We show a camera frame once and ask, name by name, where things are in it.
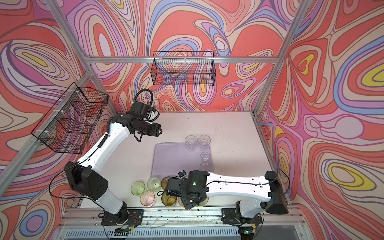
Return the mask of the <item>pale green glass front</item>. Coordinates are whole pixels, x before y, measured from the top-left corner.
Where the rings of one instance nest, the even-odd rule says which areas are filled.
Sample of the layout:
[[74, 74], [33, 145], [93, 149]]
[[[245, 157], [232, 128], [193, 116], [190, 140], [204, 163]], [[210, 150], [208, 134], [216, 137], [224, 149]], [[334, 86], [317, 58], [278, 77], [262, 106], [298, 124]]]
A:
[[200, 203], [200, 207], [201, 207], [201, 206], [205, 206], [205, 205], [208, 203], [208, 201], [209, 201], [209, 197], [207, 197], [204, 201], [202, 201], [202, 202]]

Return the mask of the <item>dark olive glass back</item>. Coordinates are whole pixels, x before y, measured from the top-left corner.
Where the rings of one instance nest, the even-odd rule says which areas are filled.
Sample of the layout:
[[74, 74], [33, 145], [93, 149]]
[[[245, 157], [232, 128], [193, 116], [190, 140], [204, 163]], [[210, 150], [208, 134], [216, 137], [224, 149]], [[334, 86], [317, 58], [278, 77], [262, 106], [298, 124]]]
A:
[[167, 185], [168, 185], [168, 181], [169, 179], [171, 179], [172, 177], [165, 177], [162, 179], [161, 181], [161, 187], [163, 190], [166, 190], [167, 189]]

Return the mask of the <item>dark olive glass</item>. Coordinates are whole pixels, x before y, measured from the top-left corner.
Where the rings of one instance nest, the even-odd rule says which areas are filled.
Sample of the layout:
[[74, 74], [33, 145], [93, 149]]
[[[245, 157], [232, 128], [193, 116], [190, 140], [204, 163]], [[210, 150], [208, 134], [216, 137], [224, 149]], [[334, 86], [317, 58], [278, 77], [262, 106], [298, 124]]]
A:
[[168, 195], [166, 195], [166, 193], [162, 194], [161, 200], [162, 200], [163, 205], [166, 207], [173, 207], [177, 203], [177, 197], [168, 196]]
[[165, 177], [162, 179], [161, 181], [161, 187], [163, 190], [166, 190], [167, 189], [167, 185], [168, 185], [168, 181], [169, 179], [171, 179], [172, 177]]

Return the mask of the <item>small clear glass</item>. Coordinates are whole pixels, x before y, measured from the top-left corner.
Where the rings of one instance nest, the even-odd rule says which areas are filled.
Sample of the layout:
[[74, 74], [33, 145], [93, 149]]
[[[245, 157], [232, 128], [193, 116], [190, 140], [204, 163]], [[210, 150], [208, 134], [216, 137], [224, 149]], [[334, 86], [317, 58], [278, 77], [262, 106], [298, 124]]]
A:
[[209, 152], [202, 152], [200, 154], [200, 158], [202, 162], [210, 162], [211, 161], [211, 154]]

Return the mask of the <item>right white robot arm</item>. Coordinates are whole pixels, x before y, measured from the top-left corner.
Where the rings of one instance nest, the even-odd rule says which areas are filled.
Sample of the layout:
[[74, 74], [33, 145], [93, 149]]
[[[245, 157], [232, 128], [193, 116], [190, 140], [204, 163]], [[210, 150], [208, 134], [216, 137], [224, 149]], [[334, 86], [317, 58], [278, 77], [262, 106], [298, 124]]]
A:
[[190, 171], [187, 176], [168, 179], [164, 195], [180, 198], [185, 210], [197, 207], [206, 198], [239, 197], [237, 214], [251, 219], [266, 212], [272, 215], [289, 213], [278, 174], [267, 171], [259, 177], [222, 176], [207, 171]]

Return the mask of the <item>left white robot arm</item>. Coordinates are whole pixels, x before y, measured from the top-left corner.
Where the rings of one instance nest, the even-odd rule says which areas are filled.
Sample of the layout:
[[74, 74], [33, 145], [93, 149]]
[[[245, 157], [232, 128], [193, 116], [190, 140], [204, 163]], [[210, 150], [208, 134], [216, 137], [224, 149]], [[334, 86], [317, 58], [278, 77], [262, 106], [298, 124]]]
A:
[[119, 214], [124, 202], [109, 189], [108, 181], [101, 176], [102, 169], [126, 138], [133, 136], [141, 142], [142, 136], [160, 136], [163, 132], [161, 125], [155, 123], [159, 116], [160, 113], [151, 112], [142, 118], [126, 112], [110, 118], [106, 133], [79, 162], [66, 164], [65, 174], [70, 188], [90, 198], [106, 212]]

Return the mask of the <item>lavender plastic tray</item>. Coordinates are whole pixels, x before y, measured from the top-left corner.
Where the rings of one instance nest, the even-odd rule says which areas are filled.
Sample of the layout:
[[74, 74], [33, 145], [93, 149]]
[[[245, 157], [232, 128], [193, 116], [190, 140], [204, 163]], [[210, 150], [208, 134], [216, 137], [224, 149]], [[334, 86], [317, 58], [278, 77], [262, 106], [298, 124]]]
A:
[[181, 171], [189, 173], [192, 170], [199, 170], [203, 162], [202, 153], [207, 153], [210, 157], [211, 149], [202, 150], [197, 147], [190, 151], [184, 142], [156, 144], [151, 177], [163, 179], [175, 177]]

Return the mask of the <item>dark olive glass front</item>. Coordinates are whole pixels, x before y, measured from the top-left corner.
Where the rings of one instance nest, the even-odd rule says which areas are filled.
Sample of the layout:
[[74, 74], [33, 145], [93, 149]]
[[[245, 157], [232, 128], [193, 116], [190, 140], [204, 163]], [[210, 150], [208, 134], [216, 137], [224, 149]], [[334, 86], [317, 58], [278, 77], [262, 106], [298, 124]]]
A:
[[177, 203], [177, 197], [168, 196], [168, 195], [166, 195], [166, 193], [162, 194], [161, 200], [162, 200], [163, 205], [166, 207], [173, 207]]

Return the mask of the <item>light green glass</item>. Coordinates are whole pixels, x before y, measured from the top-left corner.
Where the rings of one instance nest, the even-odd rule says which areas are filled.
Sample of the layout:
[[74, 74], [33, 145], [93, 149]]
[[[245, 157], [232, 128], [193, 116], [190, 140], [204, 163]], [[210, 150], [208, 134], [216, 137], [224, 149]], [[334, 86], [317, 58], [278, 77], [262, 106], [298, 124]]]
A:
[[161, 180], [158, 177], [151, 177], [147, 181], [147, 187], [149, 190], [156, 192], [161, 188]]

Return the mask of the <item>pink glass left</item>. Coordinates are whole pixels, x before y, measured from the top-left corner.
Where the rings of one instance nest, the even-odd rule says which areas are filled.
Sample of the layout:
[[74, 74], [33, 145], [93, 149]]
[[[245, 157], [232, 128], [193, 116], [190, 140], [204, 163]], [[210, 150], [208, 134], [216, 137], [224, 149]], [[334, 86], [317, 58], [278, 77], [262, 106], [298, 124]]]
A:
[[144, 207], [152, 207], [155, 203], [156, 196], [155, 193], [151, 190], [144, 191], [140, 196], [140, 203]]

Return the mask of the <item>green glass far left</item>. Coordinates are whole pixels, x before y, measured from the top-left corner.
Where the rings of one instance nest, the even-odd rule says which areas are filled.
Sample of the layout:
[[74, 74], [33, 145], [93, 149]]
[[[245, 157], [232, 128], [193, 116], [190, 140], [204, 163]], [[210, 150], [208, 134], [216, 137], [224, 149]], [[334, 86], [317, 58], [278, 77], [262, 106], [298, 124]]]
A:
[[131, 186], [131, 193], [134, 196], [140, 196], [146, 190], [146, 185], [143, 181], [136, 181]]

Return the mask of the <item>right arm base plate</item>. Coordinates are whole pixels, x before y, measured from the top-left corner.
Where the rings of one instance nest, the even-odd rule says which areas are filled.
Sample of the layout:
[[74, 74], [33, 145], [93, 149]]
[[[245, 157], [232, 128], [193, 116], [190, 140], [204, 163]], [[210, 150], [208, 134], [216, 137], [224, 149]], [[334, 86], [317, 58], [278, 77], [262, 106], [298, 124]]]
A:
[[221, 221], [223, 224], [241, 227], [246, 224], [259, 225], [263, 221], [263, 217], [258, 214], [253, 218], [245, 218], [240, 213], [237, 213], [235, 208], [222, 208], [221, 209]]

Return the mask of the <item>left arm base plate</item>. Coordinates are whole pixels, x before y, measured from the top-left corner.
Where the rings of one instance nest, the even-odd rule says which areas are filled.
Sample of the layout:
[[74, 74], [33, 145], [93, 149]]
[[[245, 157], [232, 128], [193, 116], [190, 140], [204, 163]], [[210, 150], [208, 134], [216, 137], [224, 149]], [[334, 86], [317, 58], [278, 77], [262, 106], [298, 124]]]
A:
[[103, 213], [98, 214], [98, 217], [102, 219], [102, 226], [137, 227], [142, 224], [143, 215], [143, 209], [127, 209], [117, 215], [112, 215], [104, 211]]

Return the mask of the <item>aluminium front rail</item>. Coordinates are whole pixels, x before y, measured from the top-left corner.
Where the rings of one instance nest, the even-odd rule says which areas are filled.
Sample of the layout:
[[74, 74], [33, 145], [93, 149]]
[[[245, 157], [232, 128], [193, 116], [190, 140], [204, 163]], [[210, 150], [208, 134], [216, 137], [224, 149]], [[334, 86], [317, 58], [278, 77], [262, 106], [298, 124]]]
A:
[[[191, 210], [181, 207], [143, 208], [141, 228], [154, 229], [157, 227], [216, 227], [223, 226], [221, 208], [223, 206], [208, 206]], [[100, 227], [102, 219], [100, 208], [78, 208], [65, 211], [60, 220], [60, 227]], [[301, 210], [289, 207], [287, 215], [264, 214], [263, 226], [302, 226], [307, 227], [307, 221]]]

